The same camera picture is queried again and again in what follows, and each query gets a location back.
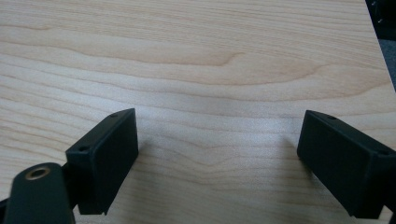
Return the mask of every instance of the screw hole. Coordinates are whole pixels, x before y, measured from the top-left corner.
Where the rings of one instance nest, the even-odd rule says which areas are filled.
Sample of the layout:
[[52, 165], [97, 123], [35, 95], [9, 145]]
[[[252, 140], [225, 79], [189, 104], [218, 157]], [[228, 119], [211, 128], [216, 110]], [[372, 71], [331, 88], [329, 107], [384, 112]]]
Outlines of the screw hole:
[[87, 147], [87, 146], [85, 146], [85, 147], [80, 147], [80, 148], [78, 149], [78, 151], [88, 151], [88, 150], [90, 150], [90, 147]]
[[42, 167], [35, 168], [34, 170], [27, 173], [25, 178], [27, 180], [36, 180], [43, 176], [46, 176], [49, 173], [50, 173], [50, 168], [48, 168], [47, 166], [42, 166]]

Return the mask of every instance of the black clamp jaw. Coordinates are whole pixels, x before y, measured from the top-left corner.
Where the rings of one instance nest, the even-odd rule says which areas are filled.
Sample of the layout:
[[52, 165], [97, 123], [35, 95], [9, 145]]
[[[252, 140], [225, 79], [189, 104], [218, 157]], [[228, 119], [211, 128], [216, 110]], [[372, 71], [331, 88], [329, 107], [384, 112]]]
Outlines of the black clamp jaw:
[[297, 154], [351, 216], [378, 218], [384, 205], [396, 212], [396, 152], [389, 147], [308, 110]]
[[19, 173], [9, 199], [0, 202], [0, 223], [75, 223], [107, 213], [137, 158], [134, 109], [114, 113], [66, 150], [67, 163], [41, 163]]
[[396, 40], [396, 1], [366, 0], [378, 39]]

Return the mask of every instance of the wood grain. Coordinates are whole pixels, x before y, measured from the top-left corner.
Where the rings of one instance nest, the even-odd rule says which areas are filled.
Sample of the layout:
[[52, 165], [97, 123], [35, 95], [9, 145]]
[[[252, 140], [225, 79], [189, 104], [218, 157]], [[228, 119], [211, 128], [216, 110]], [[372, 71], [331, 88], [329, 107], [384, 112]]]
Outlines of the wood grain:
[[133, 170], [78, 223], [387, 223], [349, 217], [296, 146], [312, 109], [396, 148], [395, 103], [363, 0], [0, 1], [1, 198], [136, 109]]

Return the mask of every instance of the light wood surface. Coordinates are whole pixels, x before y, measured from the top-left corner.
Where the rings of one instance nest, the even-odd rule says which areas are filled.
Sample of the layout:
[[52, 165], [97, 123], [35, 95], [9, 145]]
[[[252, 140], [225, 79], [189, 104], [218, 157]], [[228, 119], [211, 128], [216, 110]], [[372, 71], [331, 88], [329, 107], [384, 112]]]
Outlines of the light wood surface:
[[395, 99], [364, 0], [1, 0], [0, 198], [134, 107], [140, 155], [78, 223], [387, 223], [349, 217], [296, 147], [312, 109], [396, 148]]

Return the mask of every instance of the black plastic part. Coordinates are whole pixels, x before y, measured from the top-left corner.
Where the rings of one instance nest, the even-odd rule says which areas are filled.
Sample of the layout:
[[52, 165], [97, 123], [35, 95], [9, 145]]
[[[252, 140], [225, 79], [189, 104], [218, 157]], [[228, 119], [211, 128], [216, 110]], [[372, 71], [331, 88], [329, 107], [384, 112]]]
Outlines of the black plastic part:
[[378, 39], [396, 40], [396, 0], [366, 0]]
[[66, 151], [69, 201], [82, 215], [107, 213], [138, 154], [134, 109], [102, 120]]
[[389, 224], [396, 224], [396, 216], [393, 213], [392, 217], [390, 218]]
[[378, 218], [396, 202], [396, 152], [340, 119], [306, 111], [297, 153], [351, 216]]
[[5, 223], [74, 223], [60, 165], [38, 164], [14, 178]]
[[8, 199], [4, 199], [0, 202], [0, 224], [4, 223], [4, 218], [6, 217]]

